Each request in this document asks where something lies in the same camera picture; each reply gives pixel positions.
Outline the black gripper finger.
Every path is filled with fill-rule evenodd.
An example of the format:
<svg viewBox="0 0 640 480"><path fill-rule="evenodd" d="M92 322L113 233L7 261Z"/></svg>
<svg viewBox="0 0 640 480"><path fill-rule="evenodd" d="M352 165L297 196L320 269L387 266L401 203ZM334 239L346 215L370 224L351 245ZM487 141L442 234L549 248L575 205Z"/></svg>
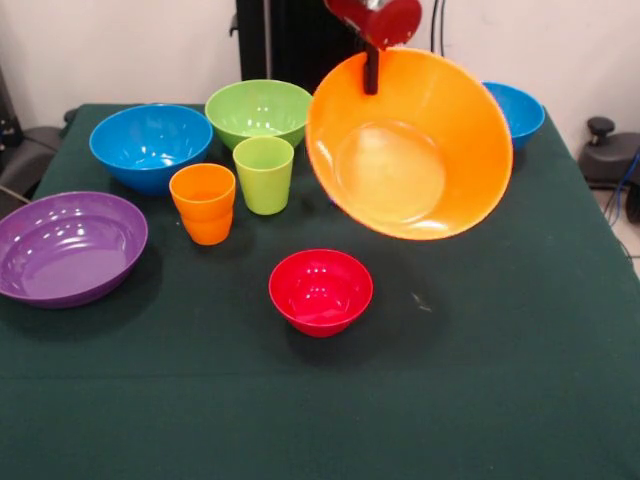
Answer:
<svg viewBox="0 0 640 480"><path fill-rule="evenodd" d="M379 50L374 45L367 43L365 46L366 61L364 64L363 88L366 95L378 93L379 82Z"/></svg>

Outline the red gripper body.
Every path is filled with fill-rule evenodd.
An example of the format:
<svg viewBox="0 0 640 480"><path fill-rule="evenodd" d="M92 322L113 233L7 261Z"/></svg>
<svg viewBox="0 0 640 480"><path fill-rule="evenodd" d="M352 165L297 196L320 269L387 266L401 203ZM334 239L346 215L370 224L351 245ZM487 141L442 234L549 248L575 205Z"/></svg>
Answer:
<svg viewBox="0 0 640 480"><path fill-rule="evenodd" d="M422 19L418 0L325 0L324 4L360 38L381 50L406 44Z"/></svg>

